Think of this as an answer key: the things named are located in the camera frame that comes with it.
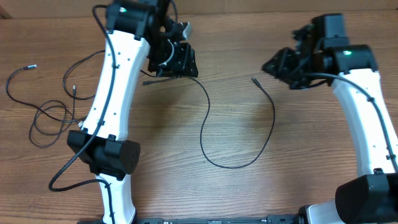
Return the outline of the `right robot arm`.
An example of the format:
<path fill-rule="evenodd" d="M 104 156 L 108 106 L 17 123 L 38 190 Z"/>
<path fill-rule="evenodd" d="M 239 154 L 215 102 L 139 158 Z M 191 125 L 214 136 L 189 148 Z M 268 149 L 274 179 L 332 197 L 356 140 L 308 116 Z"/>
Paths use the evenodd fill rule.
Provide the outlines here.
<path fill-rule="evenodd" d="M 294 49 L 279 50 L 262 69 L 292 90 L 327 84 L 348 122 L 357 178 L 323 203 L 302 207 L 297 223 L 395 223 L 397 134 L 386 108 L 371 48 L 353 45 L 342 14 L 324 14 L 293 31 Z"/>

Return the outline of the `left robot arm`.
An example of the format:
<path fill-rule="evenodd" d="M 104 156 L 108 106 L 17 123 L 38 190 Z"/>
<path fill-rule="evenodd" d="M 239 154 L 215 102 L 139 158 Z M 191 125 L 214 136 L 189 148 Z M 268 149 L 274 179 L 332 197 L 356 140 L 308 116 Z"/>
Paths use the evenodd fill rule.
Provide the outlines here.
<path fill-rule="evenodd" d="M 129 113 L 141 68 L 159 80 L 197 77 L 191 26 L 171 18 L 172 1 L 114 1 L 100 27 L 106 40 L 96 95 L 78 131 L 67 138 L 75 157 L 88 164 L 101 187 L 103 223 L 132 223 L 136 209 L 131 176 L 140 145 L 128 140 Z"/>

